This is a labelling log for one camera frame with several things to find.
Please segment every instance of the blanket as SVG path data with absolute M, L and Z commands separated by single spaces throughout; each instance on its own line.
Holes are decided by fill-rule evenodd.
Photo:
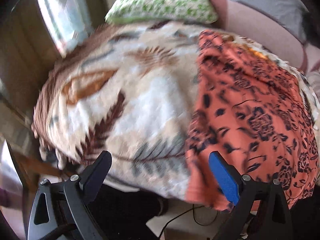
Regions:
M 201 33 L 199 47 L 199 92 L 185 146 L 191 170 L 186 200 L 232 209 L 209 168 L 213 151 L 255 181 L 278 179 L 290 208 L 311 196 L 318 148 L 297 78 L 211 30 Z
M 192 174 L 185 140 L 204 30 L 180 22 L 106 25 L 58 62 L 40 93 L 32 129 L 42 147 L 55 149 L 59 168 L 67 161 L 86 166 L 108 150 L 113 163 L 106 180 L 185 200 Z M 319 127 L 319 102 L 303 75 L 262 45 L 216 31 L 291 71 Z

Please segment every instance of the gray cushion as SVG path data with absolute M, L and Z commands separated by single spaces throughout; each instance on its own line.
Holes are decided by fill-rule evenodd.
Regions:
M 306 41 L 302 27 L 305 8 L 300 0 L 233 0 L 247 5 L 272 18 L 286 28 L 301 43 Z

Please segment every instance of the curtain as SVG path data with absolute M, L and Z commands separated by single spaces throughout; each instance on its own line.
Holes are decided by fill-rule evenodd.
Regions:
M 38 0 L 49 33 L 62 56 L 93 31 L 85 0 Z

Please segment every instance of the orange patterned scarf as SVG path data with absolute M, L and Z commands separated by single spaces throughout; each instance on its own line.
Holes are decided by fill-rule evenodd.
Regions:
M 186 200 L 232 208 L 210 172 L 212 151 L 256 181 L 278 178 L 290 208 L 311 196 L 318 150 L 296 78 L 210 30 L 201 33 L 199 46 L 199 94 L 186 140 Z

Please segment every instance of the wire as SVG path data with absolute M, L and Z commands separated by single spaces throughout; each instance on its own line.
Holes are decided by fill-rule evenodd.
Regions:
M 75 224 L 66 224 L 66 225 L 61 225 L 52 230 L 50 233 L 45 235 L 44 237 L 40 238 L 39 240 L 56 240 L 60 236 L 64 235 L 67 232 L 70 232 L 72 230 L 78 229 Z
M 203 226 L 203 227 L 207 227 L 207 226 L 209 226 L 209 225 L 212 225 L 213 222 L 215 222 L 215 220 L 217 219 L 218 214 L 219 214 L 219 211 L 217 211 L 216 216 L 214 217 L 214 219 L 213 219 L 211 222 L 209 222 L 208 224 L 202 224 L 202 223 L 200 223 L 200 222 L 198 222 L 198 221 L 196 220 L 195 209 L 196 209 L 196 208 L 195 208 L 195 205 L 193 204 L 193 205 L 192 205 L 193 220 L 194 220 L 198 225 L 201 225 L 201 226 Z
M 167 227 L 167 225 L 169 225 L 169 223 L 170 223 L 170 222 L 172 222 L 173 220 L 177 219 L 178 217 L 181 217 L 182 215 L 184 215 L 185 213 L 188 213 L 189 211 L 191 211 L 191 210 L 193 210 L 193 209 L 201 208 L 201 207 L 204 207 L 204 206 L 200 206 L 200 207 L 192 207 L 192 208 L 188 209 L 187 211 L 185 211 L 185 212 L 181 213 L 180 215 L 176 216 L 175 218 L 173 218 L 173 219 L 169 220 L 169 221 L 164 225 L 164 227 L 162 228 L 161 233 L 160 233 L 160 235 L 159 235 L 158 239 L 160 239 L 160 238 L 161 238 L 161 236 L 162 236 L 162 234 L 163 234 L 163 232 L 164 232 L 165 228 Z
M 213 219 L 213 221 L 211 221 L 209 224 L 204 225 L 204 224 L 199 223 L 199 222 L 196 220 L 196 218 L 195 218 L 195 209 L 197 209 L 197 208 L 202 208 L 202 207 L 204 207 L 204 206 L 195 207 L 195 205 L 193 204 L 193 205 L 192 205 L 192 208 L 188 209 L 187 211 L 185 211 L 185 212 L 181 213 L 180 215 L 174 217 L 173 219 L 169 220 L 169 221 L 164 225 L 164 227 L 162 228 L 161 233 L 160 233 L 158 239 L 161 238 L 164 230 L 166 229 L 166 227 L 167 227 L 173 220 L 177 219 L 178 217 L 181 217 L 182 215 L 188 213 L 188 212 L 191 211 L 191 210 L 192 210 L 192 212 L 193 212 L 193 220 L 194 220 L 198 225 L 201 225 L 201 226 L 204 226 L 204 227 L 211 225 L 211 224 L 212 224 L 213 222 L 215 222 L 215 220 L 217 219 L 217 216 L 218 216 L 218 214 L 219 214 L 219 211 L 217 211 L 217 214 L 216 214 L 215 218 Z

